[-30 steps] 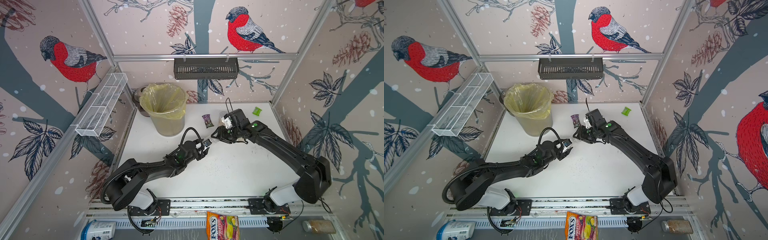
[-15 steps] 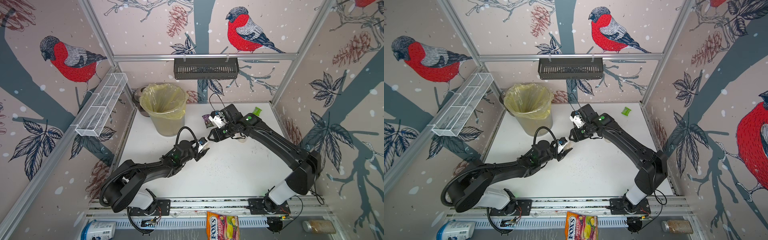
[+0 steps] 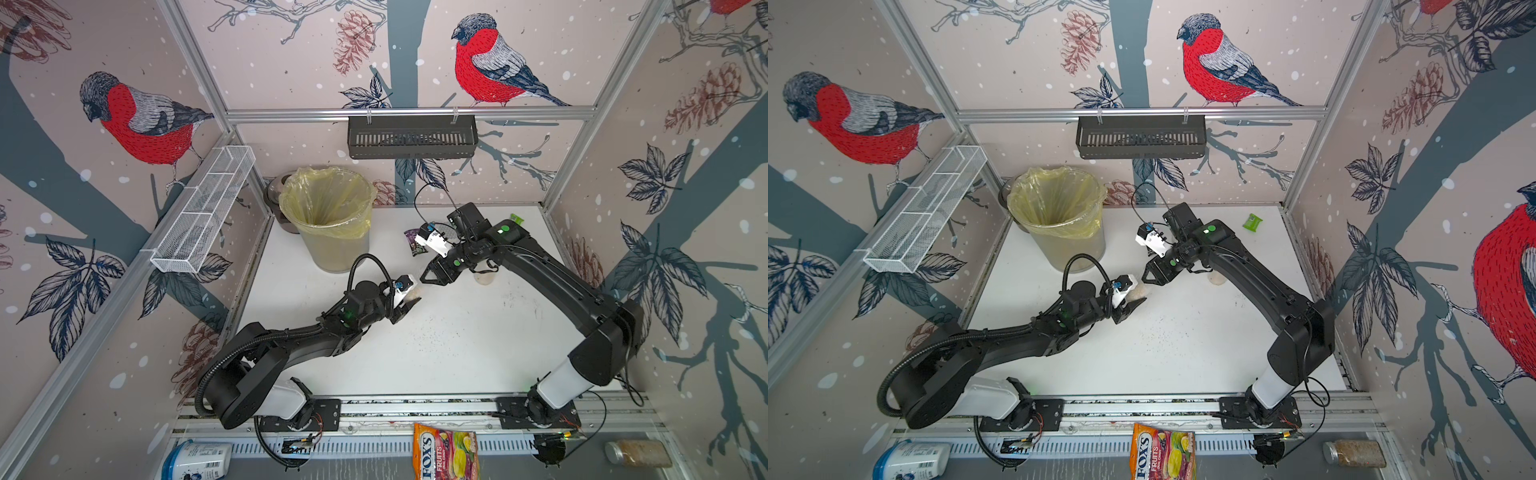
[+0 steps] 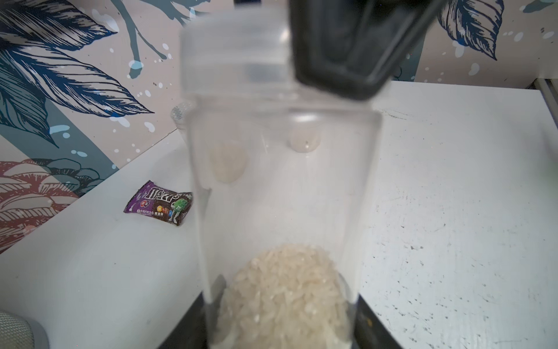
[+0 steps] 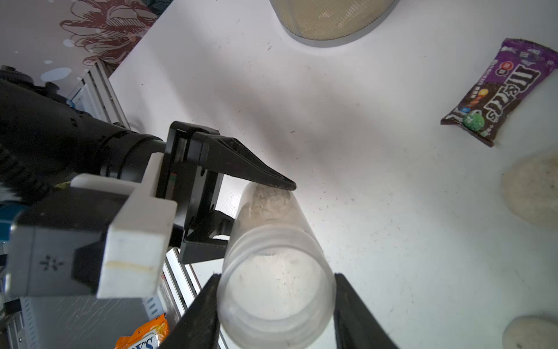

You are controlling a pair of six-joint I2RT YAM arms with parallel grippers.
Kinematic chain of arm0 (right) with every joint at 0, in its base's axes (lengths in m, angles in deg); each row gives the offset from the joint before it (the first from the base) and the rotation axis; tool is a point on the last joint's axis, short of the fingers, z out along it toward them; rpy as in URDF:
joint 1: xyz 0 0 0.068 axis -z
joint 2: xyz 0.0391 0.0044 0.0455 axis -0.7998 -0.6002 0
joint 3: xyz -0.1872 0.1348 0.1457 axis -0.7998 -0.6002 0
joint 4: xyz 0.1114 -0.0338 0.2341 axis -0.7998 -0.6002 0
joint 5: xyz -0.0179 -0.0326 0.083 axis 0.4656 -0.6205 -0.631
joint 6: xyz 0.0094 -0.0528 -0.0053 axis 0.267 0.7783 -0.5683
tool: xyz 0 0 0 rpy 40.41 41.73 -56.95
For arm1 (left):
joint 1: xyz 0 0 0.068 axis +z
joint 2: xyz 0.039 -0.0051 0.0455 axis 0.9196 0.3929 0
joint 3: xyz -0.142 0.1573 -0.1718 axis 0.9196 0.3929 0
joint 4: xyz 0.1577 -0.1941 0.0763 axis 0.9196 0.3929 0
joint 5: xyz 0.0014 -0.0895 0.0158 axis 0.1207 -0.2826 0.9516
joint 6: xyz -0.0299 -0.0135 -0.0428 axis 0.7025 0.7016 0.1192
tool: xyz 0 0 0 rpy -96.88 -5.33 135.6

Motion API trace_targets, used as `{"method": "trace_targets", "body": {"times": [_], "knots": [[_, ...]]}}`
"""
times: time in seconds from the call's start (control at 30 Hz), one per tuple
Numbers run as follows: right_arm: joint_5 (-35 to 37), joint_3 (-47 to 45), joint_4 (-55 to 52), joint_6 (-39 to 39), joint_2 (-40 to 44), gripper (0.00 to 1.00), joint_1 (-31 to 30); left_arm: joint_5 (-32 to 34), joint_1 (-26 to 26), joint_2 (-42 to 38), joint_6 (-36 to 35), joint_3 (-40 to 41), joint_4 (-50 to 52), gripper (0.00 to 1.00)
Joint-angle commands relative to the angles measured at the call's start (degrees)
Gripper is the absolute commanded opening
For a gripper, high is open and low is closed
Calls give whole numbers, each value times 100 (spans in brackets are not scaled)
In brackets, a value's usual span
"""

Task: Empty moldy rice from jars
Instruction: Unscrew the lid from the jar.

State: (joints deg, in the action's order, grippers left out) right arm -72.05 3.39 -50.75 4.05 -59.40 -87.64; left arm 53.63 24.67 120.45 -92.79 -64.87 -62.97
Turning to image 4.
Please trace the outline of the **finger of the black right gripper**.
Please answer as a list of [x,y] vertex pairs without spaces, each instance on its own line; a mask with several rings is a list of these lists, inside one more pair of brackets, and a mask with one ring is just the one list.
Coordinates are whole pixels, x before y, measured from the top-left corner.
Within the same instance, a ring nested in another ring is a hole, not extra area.
[[372,99],[446,1],[290,1],[296,79],[350,100]]

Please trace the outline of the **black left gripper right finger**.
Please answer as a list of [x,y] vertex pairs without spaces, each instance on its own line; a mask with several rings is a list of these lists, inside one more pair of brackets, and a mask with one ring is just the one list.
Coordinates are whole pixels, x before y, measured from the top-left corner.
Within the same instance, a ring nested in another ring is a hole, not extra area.
[[403,349],[362,296],[355,312],[355,348]]

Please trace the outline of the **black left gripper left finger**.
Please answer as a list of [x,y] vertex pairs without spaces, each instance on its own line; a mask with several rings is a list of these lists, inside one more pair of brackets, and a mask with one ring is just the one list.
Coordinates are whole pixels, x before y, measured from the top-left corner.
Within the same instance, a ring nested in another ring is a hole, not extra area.
[[188,308],[158,349],[207,349],[207,329],[203,294]]

